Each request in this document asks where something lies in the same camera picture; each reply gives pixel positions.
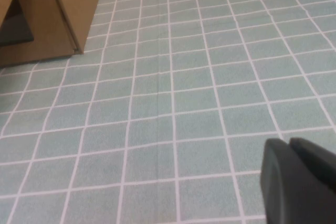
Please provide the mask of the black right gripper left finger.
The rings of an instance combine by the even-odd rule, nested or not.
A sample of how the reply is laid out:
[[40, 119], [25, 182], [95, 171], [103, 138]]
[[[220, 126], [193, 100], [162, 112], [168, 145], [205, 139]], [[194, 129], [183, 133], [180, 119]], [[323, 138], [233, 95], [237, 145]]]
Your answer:
[[265, 142], [260, 187], [267, 223], [335, 223], [335, 185], [319, 181], [281, 139]]

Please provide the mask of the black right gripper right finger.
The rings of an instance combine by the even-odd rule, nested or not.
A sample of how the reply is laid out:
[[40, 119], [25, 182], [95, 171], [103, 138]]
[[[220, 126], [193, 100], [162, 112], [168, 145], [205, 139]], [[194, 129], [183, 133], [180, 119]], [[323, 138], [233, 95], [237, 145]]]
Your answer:
[[326, 185], [335, 185], [335, 154], [329, 150], [300, 137], [289, 141], [306, 168]]

